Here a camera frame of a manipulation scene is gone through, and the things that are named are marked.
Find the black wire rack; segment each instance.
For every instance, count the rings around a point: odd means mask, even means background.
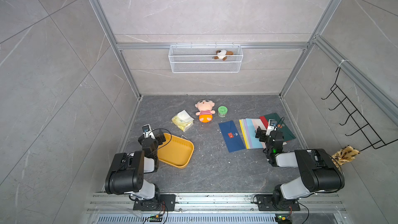
[[[337,72],[337,76],[336,76],[336,80],[334,81],[333,86],[330,88],[330,90],[331,90],[330,94],[329,94],[326,98],[321,98],[321,99],[326,100],[327,98],[329,98],[329,96],[331,96],[331,95],[333,94],[333,95],[337,98],[337,100],[338,100],[340,103],[339,103],[335,108],[333,108],[333,109],[330,109],[330,108],[329,108],[329,110],[333,111],[333,110],[336,109],[338,106],[342,105],[342,106],[344,107],[344,109],[347,111],[347,113],[348,113],[349,115],[348,115],[346,121],[344,122],[344,124],[339,123],[341,126],[345,125],[345,124],[348,122],[348,119],[349,119],[349,118],[351,118],[351,119],[355,122],[355,124],[356,124],[356,126],[358,127],[358,129],[357,129],[355,132],[353,132],[353,133],[351,133],[351,134],[349,134],[349,135],[347,135],[347,134],[345,134],[345,135],[348,137],[348,136],[354,135],[355,133],[357,133],[357,132],[359,132],[359,131],[362,132],[362,134],[365,136],[366,140],[368,140],[368,142],[369,142],[370,145],[367,146],[367,147],[365,147],[365,148],[363,148],[363,149],[361,150],[361,152],[364,151],[364,150],[366,150],[366,149],[369,148],[369,147],[373,147],[374,149],[378,149],[378,148],[384,147],[384,146],[386,146],[386,145],[388,145],[388,144],[390,144],[390,143],[393,143],[393,142],[397,141],[398,139],[396,139],[396,140],[394,140],[394,141],[391,141],[391,142],[388,142],[388,143],[384,142],[384,140],[383,140],[383,139],[379,136],[379,134],[373,129],[373,127],[372,127],[372,126],[369,124],[369,122],[365,119],[365,117],[364,117],[364,116],[362,115],[362,113],[358,110],[358,108],[357,108],[357,107],[352,103],[352,101],[346,96],[346,94],[343,92],[343,90],[341,90],[341,88],[336,84],[337,78],[339,77],[340,69],[341,69],[341,68],[338,67],[338,68],[336,69],[336,71],[335,71],[335,73]],[[335,94],[336,89],[340,90],[340,92],[344,95],[344,98],[343,98],[342,100],[340,100],[340,98]],[[347,107],[344,105],[344,101],[350,102],[351,105],[353,105],[353,107],[355,108],[355,110],[354,110],[353,112],[348,111]],[[355,120],[355,118],[352,116],[355,112],[357,112],[358,114],[360,114],[361,117],[362,117],[362,119],[366,122],[366,124],[365,124],[364,126],[360,127],[360,126],[358,125],[357,121]],[[376,134],[376,136],[377,136],[377,138],[379,139],[379,141],[377,141],[377,142],[375,142],[375,143],[372,143],[372,142],[369,140],[368,136],[367,136],[367,135],[365,134],[365,132],[363,131],[364,127],[370,127],[371,130]]]

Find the blue envelope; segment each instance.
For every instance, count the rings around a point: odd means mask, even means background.
[[[218,125],[229,152],[246,149],[233,121],[219,123]]]

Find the aluminum frame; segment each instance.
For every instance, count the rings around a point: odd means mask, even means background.
[[[118,43],[116,46],[120,50],[140,50],[140,49],[170,49],[171,45],[240,45],[244,48],[272,48],[272,49],[306,49],[308,47],[307,42],[137,42],[137,43]]]
[[[99,0],[88,0],[98,18],[99,24],[101,25],[106,37],[108,38],[109,43],[111,44],[112,50],[115,53],[117,60],[120,63],[120,66],[122,67],[122,70],[124,74],[127,77],[127,80],[130,84],[130,87],[137,99],[140,98],[140,93],[138,91],[137,84],[134,81],[134,78],[132,77],[131,71],[127,65],[126,59],[124,58],[123,54],[120,52],[120,50],[117,48],[116,44],[116,38],[113,35],[111,26],[109,25],[109,22],[105,16],[105,13],[101,7],[101,4]]]
[[[322,36],[316,36],[315,44],[357,84],[369,98],[396,124],[398,125],[398,105],[387,94],[376,86],[352,62],[341,62],[346,58],[336,48],[328,43]]]
[[[183,213],[289,213],[289,211],[259,211],[253,197],[271,192],[162,192],[175,194],[176,204],[173,212]],[[347,213],[338,194],[317,194],[299,200],[311,213]],[[132,208],[134,202],[128,195],[108,195],[94,193],[85,206],[85,214],[98,213],[137,213]]]
[[[295,80],[297,74],[300,72],[301,67],[303,66],[305,60],[307,59],[308,55],[311,52],[311,49],[314,46],[314,38],[317,35],[320,35],[328,22],[330,21],[331,17],[333,16],[334,12],[336,11],[337,7],[339,6],[341,0],[330,0],[328,6],[326,7],[324,13],[322,14],[318,24],[315,27],[314,32],[311,34],[310,39],[308,40],[308,47],[305,51],[301,53],[301,56],[298,58],[296,65],[293,67],[289,77],[287,78],[285,84],[283,85],[281,92],[279,95],[283,98],[285,97],[286,93],[289,91],[293,81]]]

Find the green jar lid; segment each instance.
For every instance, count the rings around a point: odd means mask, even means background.
[[[228,112],[228,108],[221,106],[218,108],[218,112],[221,114],[226,114]]]

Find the plush doll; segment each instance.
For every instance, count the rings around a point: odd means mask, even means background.
[[[217,56],[215,56],[214,59],[222,59],[223,61],[225,61],[227,56],[232,56],[232,55],[234,55],[232,51],[218,50]]]
[[[210,122],[213,119],[213,115],[216,111],[212,110],[214,102],[210,100],[201,100],[195,104],[195,107],[199,109],[196,115],[199,116],[199,121],[203,123]]]

